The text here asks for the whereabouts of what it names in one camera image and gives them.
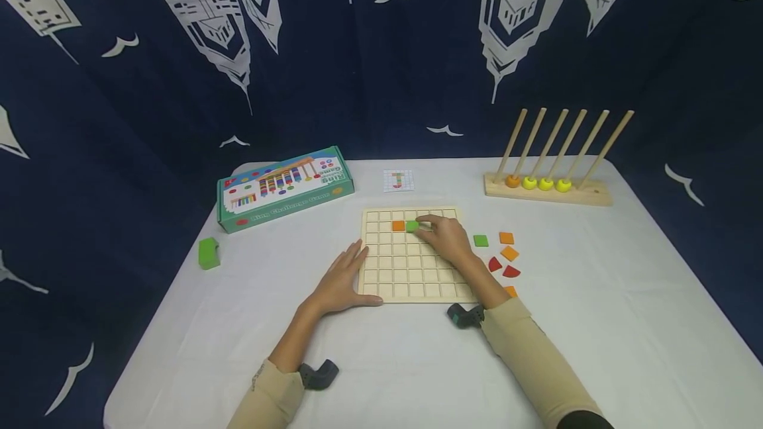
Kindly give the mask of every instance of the green piece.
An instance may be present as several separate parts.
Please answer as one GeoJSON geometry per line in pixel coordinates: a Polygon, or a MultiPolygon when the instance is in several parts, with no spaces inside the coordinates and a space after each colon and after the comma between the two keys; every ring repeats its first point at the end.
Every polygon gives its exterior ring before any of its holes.
{"type": "Polygon", "coordinates": [[[487,243],[487,235],[475,235],[475,247],[490,247],[487,243]]]}
{"type": "Polygon", "coordinates": [[[199,267],[208,270],[220,266],[220,257],[217,257],[218,247],[220,244],[211,237],[199,241],[199,267]]]}

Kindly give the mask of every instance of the white tablecloth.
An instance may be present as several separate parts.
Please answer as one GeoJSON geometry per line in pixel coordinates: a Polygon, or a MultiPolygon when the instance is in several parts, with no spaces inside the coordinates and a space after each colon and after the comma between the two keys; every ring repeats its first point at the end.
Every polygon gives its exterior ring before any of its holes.
{"type": "MultiPolygon", "coordinates": [[[[190,249],[111,393],[107,427],[224,428],[297,305],[360,235],[362,209],[407,205],[458,205],[467,232],[490,239],[486,259],[501,250],[499,230],[514,233],[522,274],[497,278],[516,286],[616,428],[761,427],[761,365],[617,170],[599,167],[615,203],[597,208],[485,197],[482,173],[497,163],[349,162],[351,197],[231,235],[212,212],[199,238],[219,240],[222,266],[205,272],[190,249]],[[383,169],[413,169],[416,191],[382,193],[383,169]]],[[[323,319],[306,362],[332,359],[340,374],[306,394],[292,427],[540,427],[481,332],[456,329],[447,306],[323,319]]]]}

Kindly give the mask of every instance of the hand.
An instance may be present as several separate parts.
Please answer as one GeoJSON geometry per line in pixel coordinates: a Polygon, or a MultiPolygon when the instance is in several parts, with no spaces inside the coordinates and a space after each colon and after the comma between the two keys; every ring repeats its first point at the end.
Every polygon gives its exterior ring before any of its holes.
{"type": "Polygon", "coordinates": [[[438,215],[422,215],[417,222],[429,222],[432,230],[416,229],[416,235],[428,242],[442,258],[461,268],[468,260],[476,258],[472,252],[466,230],[455,218],[438,215]]]}
{"type": "Polygon", "coordinates": [[[358,295],[355,292],[355,275],[368,255],[368,248],[361,250],[361,246],[362,241],[357,240],[338,255],[318,287],[305,300],[307,305],[323,315],[351,307],[379,307],[383,303],[382,298],[376,295],[358,295]]]}

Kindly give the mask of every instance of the beige sleeve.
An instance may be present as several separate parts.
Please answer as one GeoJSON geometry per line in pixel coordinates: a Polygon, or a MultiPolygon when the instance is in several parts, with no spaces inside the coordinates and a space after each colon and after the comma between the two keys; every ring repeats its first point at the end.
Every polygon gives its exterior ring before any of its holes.
{"type": "Polygon", "coordinates": [[[294,418],[305,388],[299,373],[281,373],[265,360],[252,378],[228,429],[283,429],[294,418]]]}
{"type": "Polygon", "coordinates": [[[572,368],[520,299],[485,311],[485,337],[522,386],[543,425],[556,429],[575,410],[602,415],[572,368]]]}

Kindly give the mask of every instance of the game box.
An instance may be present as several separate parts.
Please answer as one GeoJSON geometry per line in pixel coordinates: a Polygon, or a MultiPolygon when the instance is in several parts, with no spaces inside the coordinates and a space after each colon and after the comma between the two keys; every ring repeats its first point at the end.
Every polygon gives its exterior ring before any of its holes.
{"type": "Polygon", "coordinates": [[[217,182],[217,222],[232,234],[355,192],[336,146],[217,182]]]}

